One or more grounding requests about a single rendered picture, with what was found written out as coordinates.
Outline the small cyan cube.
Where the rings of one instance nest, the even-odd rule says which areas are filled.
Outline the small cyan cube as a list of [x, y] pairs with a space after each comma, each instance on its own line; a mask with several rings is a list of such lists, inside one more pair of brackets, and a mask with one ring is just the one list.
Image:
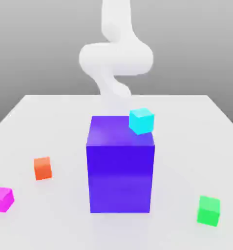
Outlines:
[[151, 133], [154, 129], [154, 114], [146, 108], [131, 110], [129, 128], [137, 135]]

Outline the small orange cube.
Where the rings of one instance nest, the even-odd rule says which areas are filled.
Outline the small orange cube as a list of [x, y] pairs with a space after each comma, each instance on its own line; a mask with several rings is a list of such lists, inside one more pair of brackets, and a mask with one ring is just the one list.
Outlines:
[[37, 158], [34, 160], [34, 171], [36, 180], [52, 177], [50, 157]]

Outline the small green cube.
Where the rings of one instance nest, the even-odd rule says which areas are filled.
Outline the small green cube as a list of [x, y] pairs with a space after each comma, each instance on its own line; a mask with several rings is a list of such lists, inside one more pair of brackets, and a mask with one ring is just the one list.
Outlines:
[[220, 216], [220, 200], [217, 198], [200, 196], [197, 222], [216, 227]]

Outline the small magenta cube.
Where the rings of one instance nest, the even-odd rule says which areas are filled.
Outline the small magenta cube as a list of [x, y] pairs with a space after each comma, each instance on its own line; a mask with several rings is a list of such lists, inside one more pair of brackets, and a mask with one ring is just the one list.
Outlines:
[[7, 212], [14, 203], [14, 195], [11, 188], [0, 187], [0, 212]]

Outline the large purple box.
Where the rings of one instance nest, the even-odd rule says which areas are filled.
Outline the large purple box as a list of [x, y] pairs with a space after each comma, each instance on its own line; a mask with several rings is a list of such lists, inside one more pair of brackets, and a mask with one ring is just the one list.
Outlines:
[[155, 144], [137, 135], [127, 116], [92, 116], [86, 143], [92, 213], [150, 211]]

